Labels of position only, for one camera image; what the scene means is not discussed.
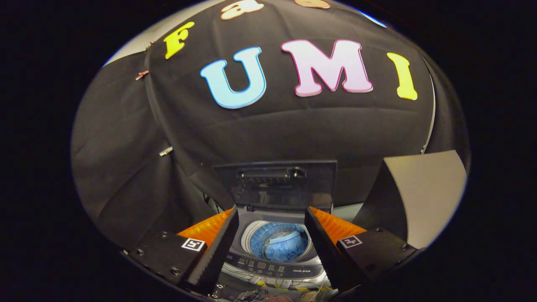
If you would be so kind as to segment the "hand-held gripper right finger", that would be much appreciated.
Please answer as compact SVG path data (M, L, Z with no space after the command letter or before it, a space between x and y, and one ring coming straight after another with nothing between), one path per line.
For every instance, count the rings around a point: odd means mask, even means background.
M304 224L331 286L341 293L383 279L421 253L385 228L366 230L313 207L305 209Z

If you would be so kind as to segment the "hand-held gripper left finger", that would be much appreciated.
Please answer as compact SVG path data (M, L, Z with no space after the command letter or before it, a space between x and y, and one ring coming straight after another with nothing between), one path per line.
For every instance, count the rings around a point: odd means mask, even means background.
M211 296L238 228L239 214L233 208L180 232L149 231L122 256L186 296Z

